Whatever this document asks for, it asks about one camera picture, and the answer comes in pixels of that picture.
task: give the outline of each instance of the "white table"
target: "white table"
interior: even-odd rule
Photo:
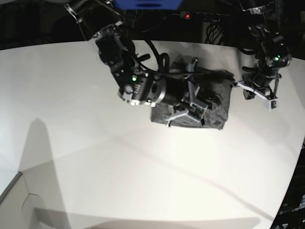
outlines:
[[[171,60],[197,56],[237,80],[253,64],[235,48],[154,43]],[[149,47],[135,44],[156,69]],[[0,144],[40,208],[73,229],[268,229],[305,136],[304,72],[296,59],[280,71],[271,113],[236,88],[222,131],[166,128],[150,122],[150,107],[120,100],[93,42],[0,51]]]

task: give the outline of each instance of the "blue panel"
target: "blue panel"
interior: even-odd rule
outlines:
[[[116,0],[123,10],[176,10],[182,0]]]

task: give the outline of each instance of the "white tabletop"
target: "white tabletop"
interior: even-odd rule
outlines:
[[[237,80],[242,66],[253,65],[231,47],[154,44],[171,60],[196,56],[200,66],[226,69]],[[135,45],[138,53],[151,54],[145,65],[156,69],[149,47]],[[166,128],[150,122],[150,107],[120,100],[93,42],[0,51],[6,126],[0,143],[19,170],[27,169],[30,192],[46,209],[67,212],[73,229],[102,218],[175,222],[182,229],[268,229],[305,136],[304,71],[305,62],[297,59],[280,71],[272,112],[236,88],[222,131]]]

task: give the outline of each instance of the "wire bundle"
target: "wire bundle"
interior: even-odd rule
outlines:
[[[216,44],[215,42],[222,36],[223,31],[220,25],[216,24],[215,22],[211,22],[208,27],[206,28],[206,39],[204,41],[205,44]]]

